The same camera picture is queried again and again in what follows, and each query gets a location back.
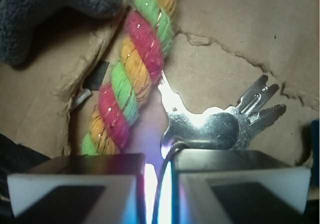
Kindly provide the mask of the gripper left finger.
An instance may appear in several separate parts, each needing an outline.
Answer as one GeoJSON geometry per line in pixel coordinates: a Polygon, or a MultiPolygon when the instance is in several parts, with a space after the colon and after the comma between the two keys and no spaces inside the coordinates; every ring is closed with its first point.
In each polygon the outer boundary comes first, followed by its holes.
{"type": "Polygon", "coordinates": [[[7,177],[17,224],[144,224],[142,153],[57,157],[7,177]]]}

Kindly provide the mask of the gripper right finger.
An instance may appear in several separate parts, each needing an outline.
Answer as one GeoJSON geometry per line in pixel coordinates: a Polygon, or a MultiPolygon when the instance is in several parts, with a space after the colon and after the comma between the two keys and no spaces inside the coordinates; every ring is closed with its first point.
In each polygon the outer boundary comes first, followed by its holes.
{"type": "Polygon", "coordinates": [[[171,163],[174,224],[305,224],[311,172],[260,151],[184,149],[171,163]]]}

